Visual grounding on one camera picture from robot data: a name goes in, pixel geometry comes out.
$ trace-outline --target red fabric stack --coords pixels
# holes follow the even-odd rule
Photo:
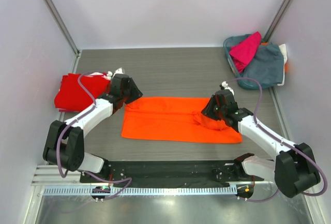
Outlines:
[[[90,96],[78,84],[80,75],[70,73],[62,77],[60,90],[54,99],[55,107],[60,111],[81,112],[93,103]],[[110,81],[102,75],[83,76],[81,82],[95,98],[110,86]]]
[[[261,34],[256,32],[240,44],[231,48],[230,55],[232,56],[234,65],[239,73],[242,73],[245,67],[252,61],[259,48],[261,40]]]

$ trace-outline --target magenta cloth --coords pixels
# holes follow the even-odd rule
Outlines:
[[[250,35],[243,42],[231,48],[230,55],[232,56],[234,65],[239,73],[242,73],[245,67],[254,58],[259,45],[261,44],[262,36],[259,32]]]

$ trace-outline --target blue laundry basket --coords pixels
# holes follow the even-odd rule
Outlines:
[[[246,34],[246,35],[241,35],[241,36],[233,36],[230,38],[227,38],[224,43],[223,43],[223,48],[225,51],[225,57],[227,58],[230,67],[235,75],[236,78],[241,78],[242,75],[238,72],[236,66],[234,65],[234,62],[232,60],[232,57],[230,55],[230,50],[231,47],[234,47],[236,45],[238,45],[240,42],[244,41],[245,39],[248,38],[248,36],[250,36],[250,34]],[[249,80],[238,80],[238,85],[241,88],[244,89],[259,89],[258,85],[256,83],[254,83],[253,81],[249,81]],[[272,87],[272,85],[270,84],[261,84],[262,88],[270,88]]]

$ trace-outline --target folded orange cloth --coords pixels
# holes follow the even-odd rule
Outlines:
[[[224,121],[201,111],[209,98],[142,97],[125,106],[122,137],[201,143],[240,143],[242,137]]]

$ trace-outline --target robotic arm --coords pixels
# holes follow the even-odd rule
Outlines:
[[[255,175],[275,182],[289,198],[321,181],[318,170],[310,162],[282,143],[299,149],[315,162],[311,148],[305,143],[297,145],[283,138],[254,118],[252,112],[239,108],[231,88],[221,85],[221,90],[212,95],[202,113],[214,120],[224,120],[227,126],[250,138],[273,159],[244,154],[234,160],[238,174]]]
[[[60,144],[61,166],[69,171],[89,171],[101,178],[108,178],[110,174],[109,162],[104,158],[84,152],[85,136],[102,120],[110,117],[123,104],[129,104],[142,96],[133,79],[118,69],[112,79],[110,90],[96,99],[84,111],[64,122],[54,121],[49,129],[43,151],[45,161],[57,164],[56,146],[61,132],[73,123],[64,133]]]

